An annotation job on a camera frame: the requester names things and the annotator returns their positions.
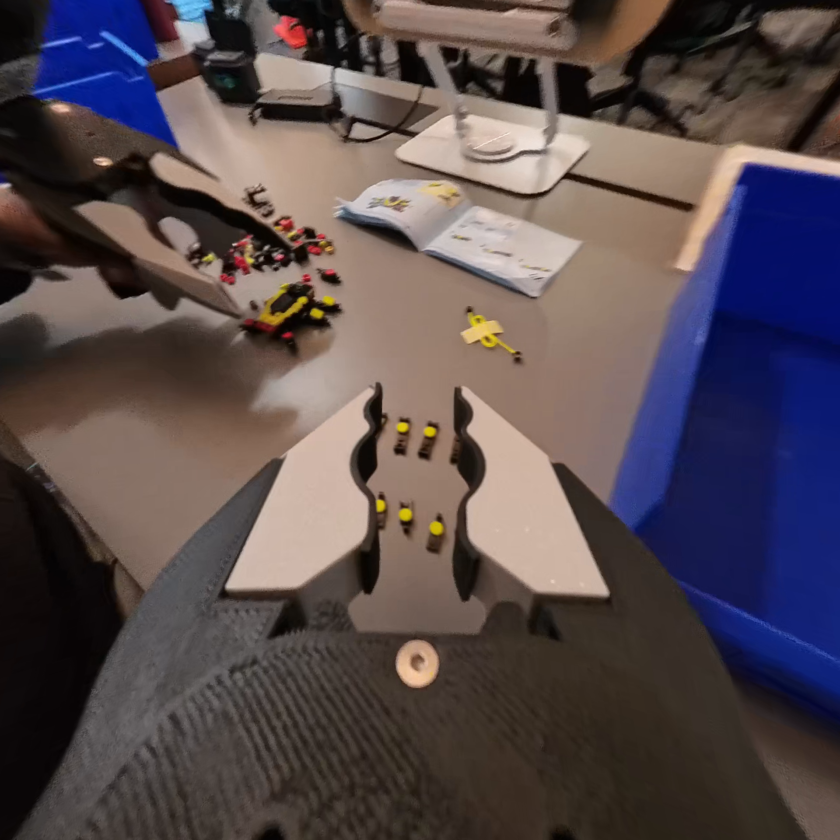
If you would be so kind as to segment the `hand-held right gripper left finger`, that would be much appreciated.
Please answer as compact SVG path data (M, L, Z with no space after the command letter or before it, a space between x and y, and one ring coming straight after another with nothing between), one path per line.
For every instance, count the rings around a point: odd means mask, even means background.
M291 447L224 586L234 599L288 599L310 616L347 606L380 576L375 494L382 385L365 388Z

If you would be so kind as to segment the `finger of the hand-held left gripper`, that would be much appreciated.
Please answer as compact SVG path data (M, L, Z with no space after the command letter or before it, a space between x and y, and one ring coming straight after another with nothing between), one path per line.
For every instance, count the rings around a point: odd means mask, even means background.
M212 242L231 243L235 233L296 258L296 246L247 204L243 197L202 167L162 152L149 159L161 197L181 211L186 222Z
M74 214L105 245L127 257L163 308L173 310L186 299L233 319L243 316L223 283L195 268L130 206L94 201L76 206Z

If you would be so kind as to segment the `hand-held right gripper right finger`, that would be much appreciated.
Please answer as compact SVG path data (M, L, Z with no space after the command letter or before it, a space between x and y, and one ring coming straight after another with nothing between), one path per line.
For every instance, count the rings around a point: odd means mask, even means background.
M550 457L465 386L455 388L459 599L608 602L611 593Z

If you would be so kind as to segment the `pile of lego pieces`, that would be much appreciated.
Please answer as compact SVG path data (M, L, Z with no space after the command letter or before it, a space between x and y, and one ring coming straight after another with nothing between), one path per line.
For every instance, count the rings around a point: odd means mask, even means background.
M219 279L233 286L239 276L252 272L278 271L292 264L305 266L311 257L335 255L334 242L327 235L311 226L297 226L291 215L278 214L261 183L244 189L244 200L287 245L272 245L248 234L231 244L227 252L217 255L195 242L186 251L186 259L193 267L208 269L219 263Z

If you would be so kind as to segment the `group of black yellow-studded lego legs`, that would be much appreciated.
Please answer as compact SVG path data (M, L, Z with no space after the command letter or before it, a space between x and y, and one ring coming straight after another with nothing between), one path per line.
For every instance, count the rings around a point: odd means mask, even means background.
M395 441L393 445L393 454L396 456L405 456L408 452L408 444L410 442L411 433L413 430L413 421L408 416L399 416L395 422ZM425 462L432 459L437 441L440 439L440 424L435 421L428 421L423 425L421 430L420 443L417 449L417 456ZM455 465L460 453L460 439L455 437L452 451L450 453L449 462ZM386 494L379 490L374 494L374 513L376 526L379 530L383 530L388 522L391 507ZM417 525L417 516L415 512L414 501L399 500L396 506L395 514L398 528L406 537L413 535L415 526ZM448 535L447 524L442 512L435 514L434 518L428 523L426 529L425 550L428 553L439 555L443 552L445 541Z

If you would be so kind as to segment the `yellow black lego spider model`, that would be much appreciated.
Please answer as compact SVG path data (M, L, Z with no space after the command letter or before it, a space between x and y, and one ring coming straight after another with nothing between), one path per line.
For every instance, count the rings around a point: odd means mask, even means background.
M289 282L261 304L252 303L251 316L238 325L242 333L263 336L298 354L298 333L305 329L327 329L343 307L332 296L319 297L306 281Z

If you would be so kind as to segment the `blue lego instruction booklet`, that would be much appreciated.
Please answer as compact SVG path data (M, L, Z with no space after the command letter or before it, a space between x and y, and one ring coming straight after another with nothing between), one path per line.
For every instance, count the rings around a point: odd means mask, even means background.
M582 242L472 203L450 181L389 179L355 199L338 199L334 216L403 235L440 259L530 299L540 298Z

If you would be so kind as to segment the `person's left hand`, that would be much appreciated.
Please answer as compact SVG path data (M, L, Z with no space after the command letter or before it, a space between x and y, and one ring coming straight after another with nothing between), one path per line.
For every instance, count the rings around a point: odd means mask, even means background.
M96 246L67 238L13 189L1 189L1 303L23 295L35 273L54 266L93 268L119 299L148 291L131 263Z

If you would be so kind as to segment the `blue plastic bin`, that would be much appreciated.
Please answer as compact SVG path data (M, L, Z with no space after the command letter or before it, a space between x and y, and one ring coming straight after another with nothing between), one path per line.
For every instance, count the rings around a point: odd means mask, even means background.
M34 94L87 107L175 144L149 64L159 57L139 1L53 1Z
M839 181L748 164L688 270L610 508L729 667L839 719Z

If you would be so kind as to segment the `black box device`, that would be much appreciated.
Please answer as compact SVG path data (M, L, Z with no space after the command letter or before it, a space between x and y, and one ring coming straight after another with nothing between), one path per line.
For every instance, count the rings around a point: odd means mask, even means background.
M202 76L221 102L251 105L260 97L255 60L244 51L215 49L203 58Z

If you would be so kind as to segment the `dark flat electronic device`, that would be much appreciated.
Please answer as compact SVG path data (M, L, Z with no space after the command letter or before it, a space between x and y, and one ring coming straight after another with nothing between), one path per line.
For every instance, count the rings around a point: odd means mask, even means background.
M250 124L261 119L330 123L343 115L341 99L330 86L310 89L272 88L263 92L248 111Z

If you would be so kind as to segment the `person's dark knit clothing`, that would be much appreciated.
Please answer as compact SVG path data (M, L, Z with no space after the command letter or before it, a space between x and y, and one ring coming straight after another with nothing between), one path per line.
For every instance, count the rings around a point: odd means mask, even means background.
M1 463L1 838L12 838L61 762L122 618L48 491Z

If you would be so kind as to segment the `white laptop stand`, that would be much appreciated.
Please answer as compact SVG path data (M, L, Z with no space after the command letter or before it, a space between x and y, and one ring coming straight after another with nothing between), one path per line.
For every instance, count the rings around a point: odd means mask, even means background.
M519 196L551 191L590 149L588 140L562 133L554 59L574 45L577 32L569 2L374 2L376 21L415 38L450 114L395 152L408 165L451 175ZM536 60L540 129L469 111L455 84L443 47L499 43Z

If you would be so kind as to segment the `tan rounded board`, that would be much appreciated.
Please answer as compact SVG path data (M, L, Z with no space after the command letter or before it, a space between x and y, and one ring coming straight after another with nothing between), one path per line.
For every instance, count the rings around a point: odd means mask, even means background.
M342 1L367 35L597 66L638 46L669 1Z

